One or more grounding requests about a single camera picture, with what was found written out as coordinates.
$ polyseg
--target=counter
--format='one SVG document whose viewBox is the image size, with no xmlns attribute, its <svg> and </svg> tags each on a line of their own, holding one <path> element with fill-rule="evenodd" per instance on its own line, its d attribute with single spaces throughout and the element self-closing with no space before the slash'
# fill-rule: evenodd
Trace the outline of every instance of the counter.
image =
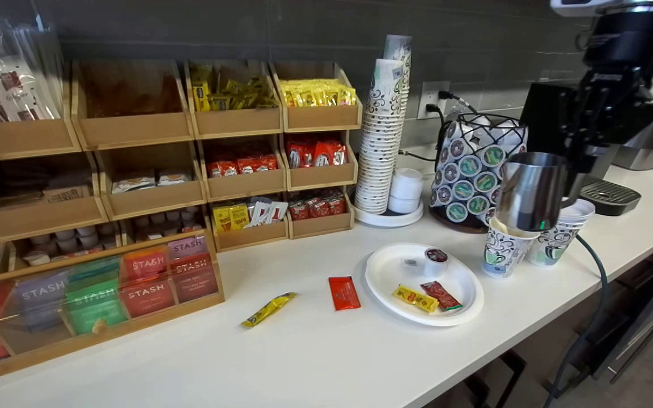
<svg viewBox="0 0 653 408">
<path fill-rule="evenodd" d="M 633 213 L 596 215 L 583 237 L 611 278 L 653 253 L 653 170 L 607 180 L 643 195 Z M 355 228 L 220 256 L 226 303 L 83 352 L 0 377 L 4 407 L 422 407 L 501 357 L 598 289 L 581 246 L 545 273 L 478 274 L 483 314 L 455 329 L 393 316 L 364 289 L 370 253 L 389 244 L 445 248 L 471 271 L 486 237 L 428 215 L 405 229 Z M 327 278 L 352 274 L 362 303 L 335 314 Z M 257 329 L 238 325 L 275 295 L 300 298 Z"/>
</svg>

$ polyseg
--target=white plate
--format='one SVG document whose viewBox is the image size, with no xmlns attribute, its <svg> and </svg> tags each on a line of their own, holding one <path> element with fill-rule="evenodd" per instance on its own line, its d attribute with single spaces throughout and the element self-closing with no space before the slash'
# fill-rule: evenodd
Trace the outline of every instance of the white plate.
<svg viewBox="0 0 653 408">
<path fill-rule="evenodd" d="M 380 229 L 398 229 L 420 223 L 422 218 L 422 203 L 413 213 L 402 213 L 402 215 L 380 215 L 380 213 L 368 213 L 353 207 L 355 221 L 370 228 L 380 228 Z"/>
<path fill-rule="evenodd" d="M 375 253 L 368 258 L 364 271 L 371 295 L 393 314 L 426 326 L 457 326 L 473 321 L 483 310 L 483 286 L 477 274 L 452 254 L 437 274 L 426 274 L 422 271 L 426 249 L 431 248 L 398 244 Z M 426 281 L 440 281 L 441 289 L 462 304 L 462 308 L 428 316 L 395 298 L 398 284 L 424 292 L 420 284 Z"/>
</svg>

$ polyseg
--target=stainless steel carafe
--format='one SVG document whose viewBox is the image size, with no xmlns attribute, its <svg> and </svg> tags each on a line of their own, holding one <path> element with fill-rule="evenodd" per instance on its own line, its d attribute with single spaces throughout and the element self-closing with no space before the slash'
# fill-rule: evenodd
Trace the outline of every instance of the stainless steel carafe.
<svg viewBox="0 0 653 408">
<path fill-rule="evenodd" d="M 494 218 L 511 229 L 546 232 L 555 225 L 566 180 L 565 160 L 546 153 L 515 155 L 501 168 Z"/>
</svg>

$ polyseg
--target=paper plate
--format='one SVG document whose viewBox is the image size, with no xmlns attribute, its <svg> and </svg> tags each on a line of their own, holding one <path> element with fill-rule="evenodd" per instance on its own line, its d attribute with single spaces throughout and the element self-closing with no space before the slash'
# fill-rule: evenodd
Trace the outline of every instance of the paper plate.
<svg viewBox="0 0 653 408">
<path fill-rule="evenodd" d="M 424 273 L 424 253 L 428 246 L 396 244 L 375 253 L 368 258 L 368 289 L 393 314 L 426 326 L 457 326 L 473 321 L 483 310 L 483 286 L 477 274 L 448 254 L 445 269 L 435 274 Z M 398 284 L 424 292 L 420 286 L 440 281 L 441 289 L 454 295 L 462 308 L 437 310 L 433 316 L 395 298 Z"/>
</svg>

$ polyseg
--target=power outlet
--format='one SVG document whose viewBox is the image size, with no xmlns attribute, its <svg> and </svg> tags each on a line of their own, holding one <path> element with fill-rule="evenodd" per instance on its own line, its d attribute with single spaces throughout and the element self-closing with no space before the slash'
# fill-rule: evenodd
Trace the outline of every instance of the power outlet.
<svg viewBox="0 0 653 408">
<path fill-rule="evenodd" d="M 428 105 L 437 105 L 447 116 L 447 100 L 437 100 L 437 91 L 448 91 L 448 83 L 422 83 L 418 118 L 437 118 L 437 114 L 426 112 Z"/>
</svg>

